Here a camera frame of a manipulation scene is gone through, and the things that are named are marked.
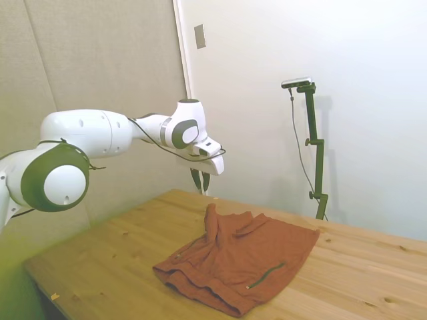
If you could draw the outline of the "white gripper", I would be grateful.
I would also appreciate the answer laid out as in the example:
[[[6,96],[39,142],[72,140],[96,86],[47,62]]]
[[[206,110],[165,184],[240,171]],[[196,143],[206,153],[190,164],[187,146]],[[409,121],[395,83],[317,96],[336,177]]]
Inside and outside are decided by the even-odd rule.
[[[178,164],[190,168],[191,177],[198,191],[203,191],[204,195],[208,194],[211,175],[221,175],[224,172],[224,159],[217,154],[216,157],[201,155],[190,155],[181,153],[175,157]]]

